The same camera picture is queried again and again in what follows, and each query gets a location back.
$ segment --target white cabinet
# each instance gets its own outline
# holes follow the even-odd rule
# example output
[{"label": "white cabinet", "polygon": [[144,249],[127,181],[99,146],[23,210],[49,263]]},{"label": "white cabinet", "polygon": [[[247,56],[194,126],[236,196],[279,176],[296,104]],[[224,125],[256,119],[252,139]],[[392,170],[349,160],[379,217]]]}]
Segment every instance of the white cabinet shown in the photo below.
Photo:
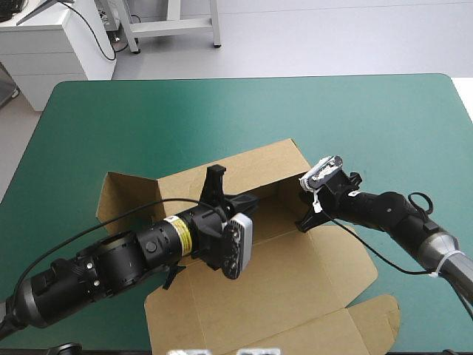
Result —
[{"label": "white cabinet", "polygon": [[[109,80],[116,63],[102,55],[84,21],[62,4],[16,26],[39,2],[29,0],[25,10],[0,23],[0,62],[36,111],[44,109],[56,84]],[[76,0],[73,7],[86,18],[112,58],[113,49],[94,0]]]}]

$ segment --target gray floor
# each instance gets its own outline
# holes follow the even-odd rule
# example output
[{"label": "gray floor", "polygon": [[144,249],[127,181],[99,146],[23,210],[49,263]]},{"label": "gray floor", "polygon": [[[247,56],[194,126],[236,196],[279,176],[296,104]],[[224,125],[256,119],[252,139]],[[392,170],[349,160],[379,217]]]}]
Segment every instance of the gray floor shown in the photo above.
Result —
[{"label": "gray floor", "polygon": [[[166,11],[163,0],[130,2],[144,21]],[[186,16],[208,13],[208,0],[183,2]],[[221,0],[220,12],[219,50],[210,33],[142,39],[140,55],[119,53],[114,79],[473,77],[473,0]],[[0,199],[38,118],[22,95],[0,109]]]}]

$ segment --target green table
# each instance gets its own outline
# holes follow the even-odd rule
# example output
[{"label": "green table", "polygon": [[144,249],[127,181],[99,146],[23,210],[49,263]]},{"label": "green table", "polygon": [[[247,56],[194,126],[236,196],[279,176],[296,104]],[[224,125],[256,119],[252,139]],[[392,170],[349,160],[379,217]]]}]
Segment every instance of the green table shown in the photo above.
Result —
[{"label": "green table", "polygon": [[[361,173],[364,191],[426,192],[434,218],[473,255],[472,122],[446,76],[69,82],[52,94],[0,205],[0,299],[39,252],[96,222],[107,171],[158,178],[284,138],[311,163],[342,156],[347,171]],[[419,268],[385,234],[358,230],[396,262]],[[398,298],[393,350],[473,350],[473,325],[446,282],[375,263],[378,280],[355,302]],[[159,282],[0,346],[148,349],[143,300]]]}]

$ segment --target zip tie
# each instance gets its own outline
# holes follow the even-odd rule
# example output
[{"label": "zip tie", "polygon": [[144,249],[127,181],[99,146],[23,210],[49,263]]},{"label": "zip tie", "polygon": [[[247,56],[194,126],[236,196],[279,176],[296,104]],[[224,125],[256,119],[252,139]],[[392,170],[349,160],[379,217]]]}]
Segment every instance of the zip tie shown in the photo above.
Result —
[{"label": "zip tie", "polygon": [[465,256],[465,253],[463,253],[461,250],[449,251],[448,253],[446,253],[442,257],[442,260],[438,263],[437,268],[435,269],[435,271],[431,272],[429,274],[429,276],[430,277],[439,277],[438,274],[439,274],[440,270],[442,269],[443,264],[449,259],[449,257],[451,257],[452,255],[455,255],[455,254],[462,254],[463,256]]}]

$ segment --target cardboard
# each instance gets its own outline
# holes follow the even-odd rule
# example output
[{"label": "cardboard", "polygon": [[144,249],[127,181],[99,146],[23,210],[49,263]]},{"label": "cardboard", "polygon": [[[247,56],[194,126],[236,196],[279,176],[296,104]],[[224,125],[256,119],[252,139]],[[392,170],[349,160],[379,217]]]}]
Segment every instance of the cardboard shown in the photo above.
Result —
[{"label": "cardboard", "polygon": [[[391,296],[346,308],[377,277],[364,247],[336,226],[304,234],[294,222],[306,211],[298,178],[309,168],[292,140],[281,141],[158,180],[109,173],[98,218],[105,220],[156,198],[198,199],[206,167],[227,168],[224,191],[259,196],[253,216],[252,258],[238,280],[199,260],[184,260],[168,291],[145,303],[155,355],[176,348],[279,347],[284,354],[385,354],[398,333],[400,312]],[[190,207],[165,203],[138,218],[158,220]],[[120,231],[133,223],[109,226]]]}]

